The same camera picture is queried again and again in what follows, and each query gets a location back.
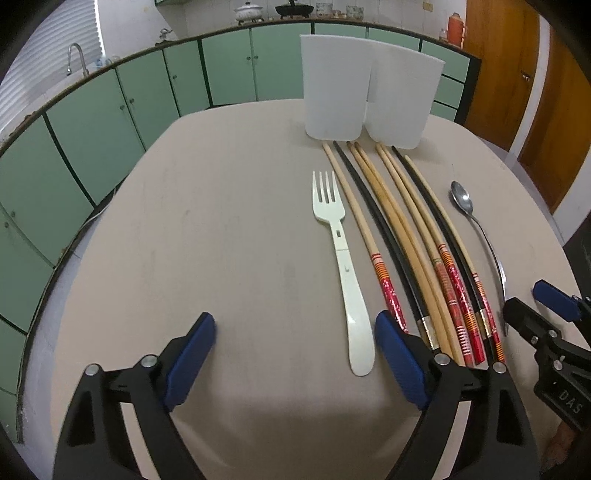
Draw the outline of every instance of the faucet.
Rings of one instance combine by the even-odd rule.
[[[84,78],[88,77],[88,70],[86,70],[86,62],[84,61],[84,54],[82,53],[82,47],[78,45],[78,43],[73,43],[68,48],[68,71],[66,76],[72,75],[72,47],[76,47],[78,49],[78,53],[80,54],[80,61],[82,62],[82,76]]]

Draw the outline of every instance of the white plastic fork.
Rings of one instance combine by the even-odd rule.
[[[319,174],[320,194],[316,186],[316,172],[312,174],[312,208],[317,220],[328,223],[335,243],[336,259],[339,264],[340,286],[343,290],[347,332],[349,337],[349,363],[351,370],[358,377],[371,372],[375,360],[374,335],[369,322],[368,309],[365,306],[361,288],[355,276],[349,246],[340,221],[345,218],[345,208],[340,199],[335,173],[332,173],[331,197],[329,174],[326,172],[326,189],[322,172]]]

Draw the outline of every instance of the metal screw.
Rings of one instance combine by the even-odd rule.
[[[90,364],[88,367],[86,367],[84,373],[89,377],[92,377],[99,372],[99,368],[100,367],[97,364]]]
[[[449,365],[450,358],[445,353],[438,353],[435,355],[435,363],[437,365]]]
[[[507,367],[505,364],[501,362],[495,362],[492,364],[492,369],[497,372],[498,374],[504,374],[507,371]]]
[[[158,357],[156,355],[146,355],[139,361],[139,363],[142,367],[150,368],[158,363]]]

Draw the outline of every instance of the metal spoon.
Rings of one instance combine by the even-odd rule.
[[[507,300],[507,294],[505,289],[505,284],[507,282],[507,277],[505,275],[505,270],[503,269],[503,265],[499,261],[499,258],[496,256],[495,250],[492,248],[491,242],[489,241],[488,237],[486,236],[486,232],[482,228],[480,222],[476,219],[476,217],[472,214],[474,211],[474,205],[472,205],[472,200],[470,199],[470,194],[466,191],[466,189],[458,182],[452,182],[452,197],[455,200],[457,206],[460,210],[469,218],[474,221],[475,224],[478,225],[482,235],[484,236],[484,240],[488,245],[488,248],[491,250],[492,258],[495,261],[496,271],[499,274],[499,279],[501,281],[501,289],[503,291],[503,301]],[[508,333],[508,326],[503,319],[503,333],[507,336]]]

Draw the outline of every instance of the white plastic bin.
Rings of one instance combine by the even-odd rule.
[[[378,41],[372,47],[365,128],[376,142],[411,150],[421,140],[445,62]]]
[[[337,35],[300,38],[306,133],[318,140],[359,138],[375,42]]]

